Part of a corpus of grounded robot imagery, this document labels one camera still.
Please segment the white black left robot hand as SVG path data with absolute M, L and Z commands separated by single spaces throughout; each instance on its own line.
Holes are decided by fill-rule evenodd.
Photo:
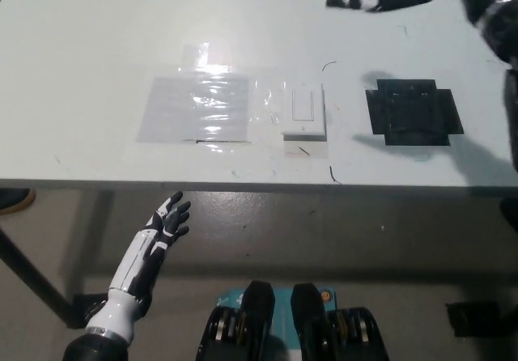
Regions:
M 132 239 L 108 289 L 108 300 L 87 323 L 87 332 L 129 346 L 134 326 L 152 301 L 152 292 L 168 250 L 189 232 L 191 202 L 183 193 L 169 197 Z

